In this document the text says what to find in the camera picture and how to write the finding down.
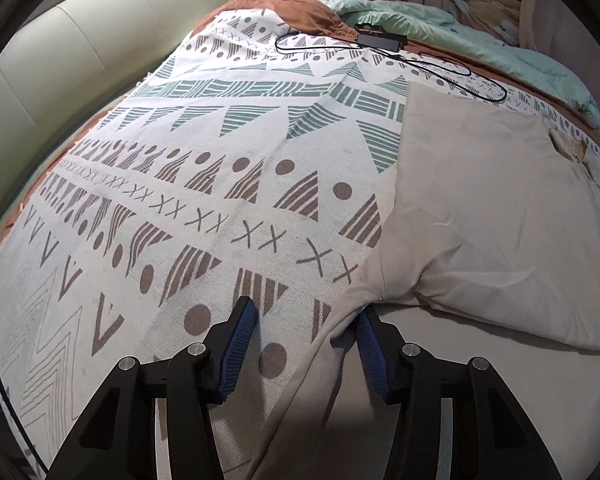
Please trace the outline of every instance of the black cable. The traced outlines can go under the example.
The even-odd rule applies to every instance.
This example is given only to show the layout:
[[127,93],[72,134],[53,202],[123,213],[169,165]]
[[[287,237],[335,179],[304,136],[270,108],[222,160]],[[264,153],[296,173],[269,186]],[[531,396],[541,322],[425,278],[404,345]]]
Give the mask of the black cable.
[[[486,101],[488,103],[493,103],[493,104],[499,104],[501,102],[504,102],[507,99],[507,89],[504,88],[503,85],[501,85],[499,82],[494,81],[493,79],[490,79],[489,77],[483,76],[481,74],[475,74],[474,72],[472,72],[472,70],[467,67],[465,64],[461,63],[461,62],[457,62],[456,60],[453,60],[452,58],[448,58],[448,57],[443,57],[443,56],[434,56],[433,54],[430,53],[426,53],[426,56],[430,56],[433,57],[435,59],[439,59],[440,61],[445,61],[448,63],[451,63],[455,66],[462,66],[463,68],[465,68],[467,70],[467,73],[461,73],[461,72],[457,72],[456,70],[452,70],[449,67],[446,66],[442,66],[442,65],[438,65],[437,63],[433,63],[430,61],[424,61],[424,60],[415,60],[415,59],[406,59],[403,56],[401,56],[400,53],[397,54],[390,54],[384,50],[380,50],[378,48],[373,48],[373,47],[365,47],[365,48],[361,48],[359,46],[357,46],[355,43],[351,43],[351,42],[347,42],[347,43],[351,43],[352,46],[334,46],[334,45],[312,45],[312,46],[292,46],[292,47],[280,47],[280,41],[285,40],[286,38],[289,38],[291,36],[296,36],[299,34],[299,31],[293,31],[290,32],[288,34],[284,34],[283,36],[279,36],[276,38],[276,41],[274,42],[274,46],[276,48],[276,51],[279,54],[283,54],[284,52],[294,52],[294,51],[298,51],[298,50],[365,50],[368,49],[372,52],[375,52],[376,54],[379,54],[383,57],[387,57],[389,59],[393,59],[397,62],[400,63],[404,63],[408,66],[417,68],[418,70],[422,70],[423,72],[429,73],[430,75],[433,75],[437,78],[440,78],[442,80],[444,80],[451,88],[456,87],[461,89],[464,92],[467,92],[468,94],[478,98],[478,99],[482,99],[483,101]],[[476,75],[486,81],[488,81],[489,83],[495,85],[496,87],[498,87],[500,89],[500,91],[502,92],[502,97],[499,97],[497,99],[494,99],[492,97],[489,96],[484,96],[481,95],[479,92],[476,92],[475,90],[473,90],[472,88],[468,88],[467,86],[463,86],[455,81],[452,81],[451,79],[449,79],[448,77],[435,72],[433,70],[430,70],[429,68],[427,68],[427,66],[434,66],[439,70],[444,70],[446,72],[455,74],[455,75],[459,75],[459,76],[464,76],[464,77],[469,77],[471,75]]]
[[18,431],[20,432],[22,438],[24,439],[25,444],[27,444],[27,447],[29,448],[31,454],[36,459],[36,462],[40,466],[40,469],[42,469],[42,471],[46,475],[49,472],[49,469],[46,467],[45,463],[42,462],[40,455],[38,454],[36,448],[33,446],[33,442],[29,438],[29,435],[27,435],[27,432],[25,431],[22,423],[20,422],[20,419],[18,418],[18,415],[16,414],[16,410],[13,409],[13,405],[11,404],[9,397],[7,396],[7,391],[4,389],[4,384],[2,384],[1,378],[0,378],[0,396],[2,397],[3,404],[7,407],[7,410],[9,412],[9,414],[11,415],[11,420],[18,428]]

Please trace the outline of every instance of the brown dot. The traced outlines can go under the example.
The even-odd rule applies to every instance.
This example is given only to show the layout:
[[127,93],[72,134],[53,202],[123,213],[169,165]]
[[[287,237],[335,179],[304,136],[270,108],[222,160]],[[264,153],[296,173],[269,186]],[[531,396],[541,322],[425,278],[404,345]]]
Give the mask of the brown dot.
[[200,153],[198,155],[198,158],[196,159],[196,164],[203,164],[204,162],[209,160],[210,156],[211,156],[211,153],[209,153],[209,152]]
[[249,165],[249,163],[250,160],[247,157],[242,156],[234,162],[234,173],[239,173],[240,171],[244,170],[244,168],[246,168]]
[[203,304],[192,306],[184,315],[184,330],[192,336],[202,334],[211,325],[211,312]]
[[100,247],[100,245],[102,244],[102,241],[104,240],[104,233],[102,231],[100,231],[100,233],[98,234],[98,236],[96,236],[96,239],[93,242],[93,250],[95,251],[98,247]]
[[285,160],[281,160],[276,166],[276,174],[278,175],[286,175],[287,173],[291,173],[296,168],[296,164],[286,158]]
[[154,282],[154,268],[151,265],[144,266],[140,275],[140,292],[146,294]]
[[286,350],[280,343],[269,343],[258,359],[258,370],[267,379],[278,377],[286,366]]
[[340,200],[348,200],[351,198],[352,189],[346,182],[339,182],[333,186],[333,194]]
[[122,259],[122,253],[124,249],[122,248],[122,244],[118,244],[116,247],[116,252],[113,253],[113,258],[111,259],[111,266],[115,269]]

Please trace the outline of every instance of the metal screw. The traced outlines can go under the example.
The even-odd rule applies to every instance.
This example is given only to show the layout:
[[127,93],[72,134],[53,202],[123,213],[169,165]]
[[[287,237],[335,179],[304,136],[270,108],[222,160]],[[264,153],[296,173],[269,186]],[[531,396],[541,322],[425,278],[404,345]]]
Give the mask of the metal screw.
[[125,370],[125,371],[131,370],[131,368],[133,368],[135,364],[136,364],[136,360],[133,359],[132,357],[123,357],[118,362],[118,368],[120,368],[121,370]]
[[416,357],[420,353],[420,347],[416,343],[407,343],[402,347],[402,353],[409,357]]
[[203,354],[205,350],[206,346],[204,346],[202,343],[193,343],[189,345],[189,348],[187,348],[187,352],[194,356]]
[[486,370],[490,366],[489,362],[484,357],[475,358],[472,361],[472,364],[474,365],[474,368],[477,368],[478,370]]

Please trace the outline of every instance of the blue gripper pad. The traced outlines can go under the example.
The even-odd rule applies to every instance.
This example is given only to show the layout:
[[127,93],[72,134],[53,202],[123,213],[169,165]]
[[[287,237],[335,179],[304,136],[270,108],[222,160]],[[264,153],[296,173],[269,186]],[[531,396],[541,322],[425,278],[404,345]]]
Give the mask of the blue gripper pad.
[[248,299],[242,308],[220,361],[218,392],[222,402],[235,390],[240,368],[242,368],[242,362],[249,347],[251,334],[257,323],[258,309],[253,301]]
[[356,340],[358,342],[358,351],[360,352],[362,365],[372,388],[382,397],[384,402],[388,402],[389,394],[391,393],[388,363],[365,310],[360,313],[358,318]]

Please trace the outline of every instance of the patterned blanket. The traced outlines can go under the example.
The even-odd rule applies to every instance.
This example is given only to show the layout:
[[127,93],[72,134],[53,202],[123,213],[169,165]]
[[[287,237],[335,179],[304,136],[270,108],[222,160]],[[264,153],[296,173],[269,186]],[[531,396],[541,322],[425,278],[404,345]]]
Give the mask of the patterned blanket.
[[[3,244],[0,375],[47,465],[122,356],[173,356],[241,294],[260,323],[235,393],[211,418],[224,471],[248,462],[392,209],[408,81],[471,98],[327,37],[298,34],[286,48],[319,49],[279,52],[289,29],[271,10],[235,10],[187,38],[63,158]],[[500,94],[483,78],[452,77]],[[508,90],[500,106],[585,137],[549,104]],[[162,403],[156,432],[168,478]]]

